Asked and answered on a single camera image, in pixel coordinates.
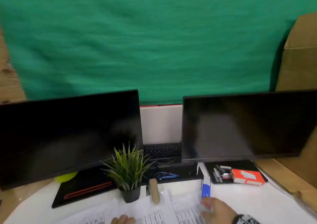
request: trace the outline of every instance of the red and white box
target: red and white box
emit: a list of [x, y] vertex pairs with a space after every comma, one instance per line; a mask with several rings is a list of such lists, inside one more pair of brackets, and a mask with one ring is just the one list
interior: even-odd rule
[[259, 171], [246, 171], [232, 169], [231, 171], [233, 182], [249, 185], [262, 186], [265, 181]]

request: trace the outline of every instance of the white desk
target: white desk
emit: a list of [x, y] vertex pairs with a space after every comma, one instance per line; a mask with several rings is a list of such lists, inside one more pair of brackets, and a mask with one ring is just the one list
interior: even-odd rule
[[[200, 186], [201, 180], [193, 180], [159, 184], [158, 188], [160, 191], [167, 189], [172, 195], [179, 195], [199, 190]], [[51, 205], [58, 188], [59, 184], [52, 182], [33, 194], [14, 210], [5, 224], [54, 224], [58, 220], [81, 210], [105, 203], [113, 198], [122, 198], [118, 190], [112, 190], [52, 209]], [[211, 194], [226, 202], [237, 213], [252, 215], [261, 224], [317, 223], [292, 198], [269, 183], [262, 187], [242, 184], [212, 185]], [[145, 187], [142, 187], [140, 198], [144, 196]]]

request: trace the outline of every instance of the black plant pot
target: black plant pot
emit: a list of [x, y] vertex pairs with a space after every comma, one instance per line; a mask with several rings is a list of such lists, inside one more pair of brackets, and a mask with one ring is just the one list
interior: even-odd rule
[[121, 189], [119, 189], [119, 190], [120, 190], [122, 197], [126, 203], [134, 202], [140, 198], [141, 186], [134, 189], [133, 191], [123, 191]]

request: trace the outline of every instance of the computer monitor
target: computer monitor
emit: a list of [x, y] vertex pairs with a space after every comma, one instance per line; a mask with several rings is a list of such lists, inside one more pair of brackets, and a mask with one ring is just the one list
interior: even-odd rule
[[137, 90], [0, 106], [0, 187], [101, 165], [123, 145], [142, 148]]
[[316, 124], [316, 90], [184, 97], [182, 161], [298, 156]]

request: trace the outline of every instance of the green cloth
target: green cloth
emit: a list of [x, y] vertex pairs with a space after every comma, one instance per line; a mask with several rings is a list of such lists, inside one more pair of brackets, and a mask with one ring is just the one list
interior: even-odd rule
[[0, 23], [28, 99], [138, 89], [141, 104], [163, 104], [269, 90], [285, 32], [316, 10], [317, 0], [0, 0]]

